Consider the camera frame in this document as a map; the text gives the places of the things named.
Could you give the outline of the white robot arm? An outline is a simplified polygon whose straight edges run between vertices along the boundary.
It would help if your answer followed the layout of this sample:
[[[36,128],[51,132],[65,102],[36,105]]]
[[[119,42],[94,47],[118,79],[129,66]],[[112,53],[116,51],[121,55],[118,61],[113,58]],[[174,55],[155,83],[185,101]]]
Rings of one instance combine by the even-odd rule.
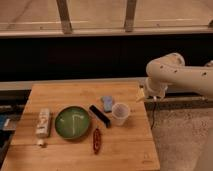
[[[213,67],[186,66],[184,57],[170,53],[146,65],[147,78],[136,94],[136,101],[152,97],[163,99],[169,85],[183,87],[213,99]]]

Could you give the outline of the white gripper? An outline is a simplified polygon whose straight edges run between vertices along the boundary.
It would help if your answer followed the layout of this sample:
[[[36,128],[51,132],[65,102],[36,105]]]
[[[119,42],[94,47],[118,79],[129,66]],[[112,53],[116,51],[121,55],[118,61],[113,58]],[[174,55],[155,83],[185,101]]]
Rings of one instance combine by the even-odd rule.
[[[140,88],[136,94],[136,101],[144,101],[145,97],[159,97],[164,98],[167,90],[167,85],[157,82],[151,78],[147,78],[144,83],[144,89]]]

